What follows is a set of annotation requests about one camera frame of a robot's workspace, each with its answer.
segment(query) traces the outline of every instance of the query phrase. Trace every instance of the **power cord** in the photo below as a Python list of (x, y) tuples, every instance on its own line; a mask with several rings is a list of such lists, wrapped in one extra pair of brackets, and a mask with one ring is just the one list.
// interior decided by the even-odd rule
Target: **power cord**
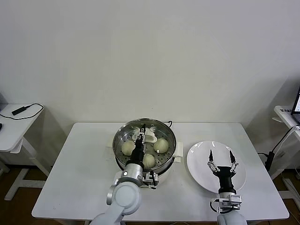
[(291, 127), (287, 132), (286, 134), (281, 138), (281, 140), (275, 145), (275, 147), (272, 149), (272, 151), (270, 151), (268, 154), (266, 153), (263, 153), (263, 152), (259, 152), (258, 154), (262, 154), (264, 156), (267, 157), (267, 160), (265, 161), (264, 163), (264, 166), (266, 168), (267, 171), (270, 170), (271, 168), (271, 165), (272, 165), (272, 162), (273, 162), (273, 159), (274, 157), (276, 156), (276, 154), (279, 152), (282, 144), (286, 141), (286, 139), (296, 130), (300, 130), (300, 126), (294, 126), (294, 127)]
[(9, 119), (12, 119), (12, 120), (24, 120), (24, 119), (29, 119), (29, 118), (32, 118), (32, 117), (35, 117), (36, 115), (38, 115), (38, 114), (44, 109), (44, 106), (41, 105), (41, 104), (39, 104), (39, 103), (33, 103), (33, 104), (31, 104), (31, 105), (28, 105), (28, 106), (22, 106), (21, 108), (18, 108), (18, 109), (16, 109), (16, 110), (14, 110), (14, 111), (11, 112), (11, 113), (15, 116), (15, 115), (17, 115), (17, 114), (19, 114), (19, 113), (25, 111), (26, 109), (28, 109), (29, 107), (31, 107), (31, 106), (33, 106), (33, 105), (39, 105), (39, 106), (41, 106), (41, 109), (40, 109), (36, 114), (34, 114), (34, 115), (32, 115), (32, 116), (29, 116), (29, 117), (23, 117), (23, 118), (18, 118), (18, 119), (13, 118), (13, 117), (10, 117), (10, 116), (4, 116), (4, 115), (1, 115), (1, 114), (0, 114), (0, 116), (2, 116), (2, 117), (4, 117), (4, 118), (9, 118)]

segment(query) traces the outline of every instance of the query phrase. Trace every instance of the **white wall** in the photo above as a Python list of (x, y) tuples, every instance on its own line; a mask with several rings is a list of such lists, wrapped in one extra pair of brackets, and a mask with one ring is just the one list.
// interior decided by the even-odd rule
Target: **white wall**
[(140, 117), (241, 122), (268, 151), (285, 132), (272, 108), (293, 101), (300, 84), (299, 8), (297, 0), (0, 1), (0, 92), (46, 106), (41, 140), (32, 139), (52, 162), (74, 122)]

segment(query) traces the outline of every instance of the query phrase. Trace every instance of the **steamed bun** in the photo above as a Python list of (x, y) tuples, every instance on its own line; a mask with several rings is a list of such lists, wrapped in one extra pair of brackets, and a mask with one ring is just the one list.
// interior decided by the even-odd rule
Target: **steamed bun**
[(131, 156), (132, 151), (135, 149), (135, 143), (133, 141), (125, 142), (121, 148), (124, 155)]
[(169, 142), (164, 138), (158, 138), (157, 142), (154, 144), (154, 150), (157, 153), (165, 153), (168, 151)]
[(144, 155), (142, 163), (144, 164), (144, 169), (150, 169), (155, 165), (155, 158), (153, 155), (147, 153)]

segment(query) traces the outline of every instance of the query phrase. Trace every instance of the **metal steamer tray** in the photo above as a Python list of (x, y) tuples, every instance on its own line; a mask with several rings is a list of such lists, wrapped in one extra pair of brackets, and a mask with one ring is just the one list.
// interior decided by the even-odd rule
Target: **metal steamer tray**
[(165, 153), (157, 153), (154, 151), (154, 144), (146, 142), (145, 154), (151, 154), (155, 158), (155, 165), (152, 168), (144, 169), (143, 173), (153, 171), (158, 175), (167, 171), (174, 161), (174, 153), (176, 150), (176, 138), (173, 131), (164, 123), (153, 119), (138, 119), (128, 122), (122, 126), (116, 133), (113, 140), (113, 151), (116, 156), (117, 163), (121, 169), (124, 169), (126, 162), (130, 159), (130, 156), (126, 156), (122, 153), (122, 144), (128, 141), (133, 141), (132, 136), (140, 130), (143, 125), (150, 128), (155, 137), (166, 139), (169, 143), (169, 149)]

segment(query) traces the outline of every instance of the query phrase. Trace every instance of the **laptop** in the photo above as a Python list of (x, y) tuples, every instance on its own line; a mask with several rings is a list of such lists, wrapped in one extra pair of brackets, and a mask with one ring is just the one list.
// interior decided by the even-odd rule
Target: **laptop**
[(300, 89), (297, 93), (297, 98), (292, 108), (292, 117), (300, 124)]

